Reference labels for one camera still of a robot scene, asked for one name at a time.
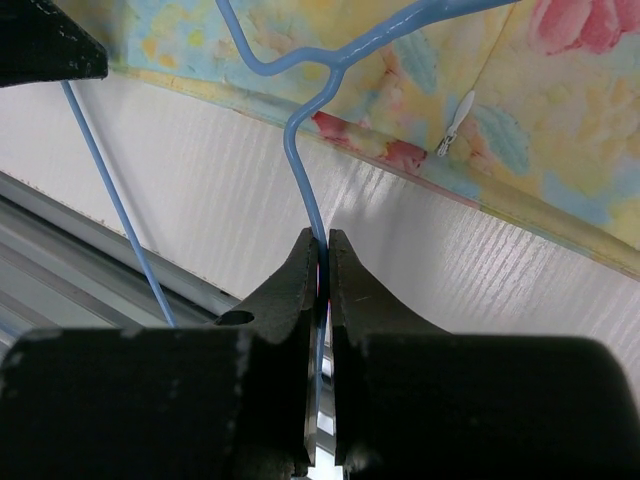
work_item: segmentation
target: zipper pull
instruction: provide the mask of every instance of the zipper pull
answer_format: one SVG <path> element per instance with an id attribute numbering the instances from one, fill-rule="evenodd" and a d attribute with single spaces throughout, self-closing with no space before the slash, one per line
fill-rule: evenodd
<path id="1" fill-rule="evenodd" d="M 453 141 L 458 137 L 458 127 L 462 123 L 462 121 L 467 118 L 469 115 L 469 111 L 471 110 L 471 106 L 473 105 L 473 100 L 476 96 L 476 92 L 471 90 L 467 93 L 460 105 L 458 105 L 458 109 L 456 110 L 456 114 L 453 116 L 453 122 L 451 122 L 451 126 L 447 128 L 445 137 L 438 145 L 438 149 L 436 150 L 436 154 L 439 157 L 444 157 L 449 152 L 449 147 L 453 143 Z"/>

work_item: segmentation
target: blue leaf print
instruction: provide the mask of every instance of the blue leaf print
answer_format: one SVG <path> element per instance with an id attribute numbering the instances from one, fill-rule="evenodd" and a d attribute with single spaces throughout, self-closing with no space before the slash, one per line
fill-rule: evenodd
<path id="1" fill-rule="evenodd" d="M 518 122 L 497 107 L 478 105 L 474 115 L 491 152 L 516 175 L 529 171 L 529 136 Z"/>
<path id="2" fill-rule="evenodd" d="M 411 80 L 427 94 L 436 91 L 438 54 L 420 32 L 413 32 L 393 42 L 400 66 Z"/>

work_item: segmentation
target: black object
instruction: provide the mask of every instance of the black object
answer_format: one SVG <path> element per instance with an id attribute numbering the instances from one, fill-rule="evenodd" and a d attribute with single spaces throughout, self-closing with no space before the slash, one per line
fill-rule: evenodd
<path id="1" fill-rule="evenodd" d="M 313 461 L 317 244 L 210 329 L 40 330 L 2 366 L 3 478 L 288 479 Z M 590 340 L 450 335 L 330 237 L 336 460 L 352 479 L 638 474 Z"/>
<path id="2" fill-rule="evenodd" d="M 0 87 L 106 76 L 104 47 L 50 0 L 0 0 Z"/>

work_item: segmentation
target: red flower print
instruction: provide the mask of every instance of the red flower print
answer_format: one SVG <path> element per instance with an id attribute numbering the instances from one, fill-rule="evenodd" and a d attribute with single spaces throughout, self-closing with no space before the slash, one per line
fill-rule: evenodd
<path id="1" fill-rule="evenodd" d="M 535 50 L 609 52 L 623 33 L 640 33 L 640 0 L 538 0 L 529 25 Z"/>

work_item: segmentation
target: white surface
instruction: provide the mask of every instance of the white surface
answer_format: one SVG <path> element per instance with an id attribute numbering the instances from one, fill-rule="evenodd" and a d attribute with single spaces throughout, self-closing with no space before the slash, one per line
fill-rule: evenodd
<path id="1" fill-rule="evenodd" d="M 76 84 L 142 241 L 243 297 L 308 225 L 281 130 L 112 75 Z M 588 335 L 640 392 L 640 284 L 309 139 L 324 218 L 420 315 L 454 332 Z M 0 90 L 0 169 L 121 230 L 57 84 Z"/>

